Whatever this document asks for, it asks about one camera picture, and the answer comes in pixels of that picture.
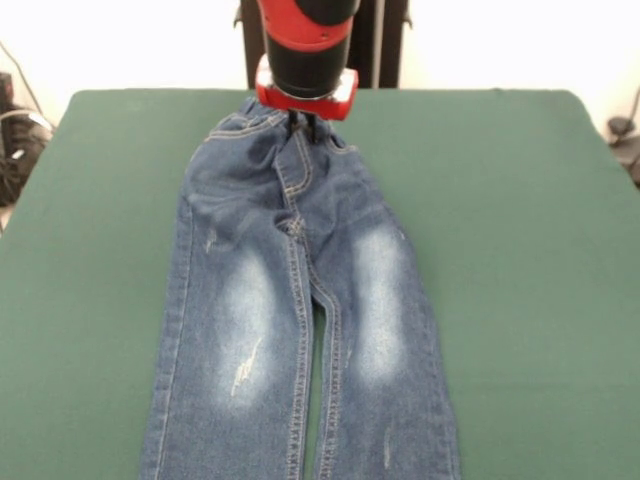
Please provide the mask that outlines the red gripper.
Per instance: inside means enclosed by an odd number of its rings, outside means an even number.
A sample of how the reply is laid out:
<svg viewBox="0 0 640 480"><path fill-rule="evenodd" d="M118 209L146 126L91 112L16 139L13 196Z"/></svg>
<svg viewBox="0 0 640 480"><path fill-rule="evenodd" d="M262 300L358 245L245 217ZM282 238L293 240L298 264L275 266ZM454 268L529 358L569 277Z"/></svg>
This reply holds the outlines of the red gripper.
<svg viewBox="0 0 640 480"><path fill-rule="evenodd" d="M258 100L268 107L282 111L288 110L286 124L288 136L292 136L298 128L298 112L307 113L305 118L311 141L319 140L317 116L332 121L344 121L348 117L358 85L358 72L345 68L339 77L336 89L327 96L303 99L288 95L276 86L266 54L260 58L255 75Z"/></svg>

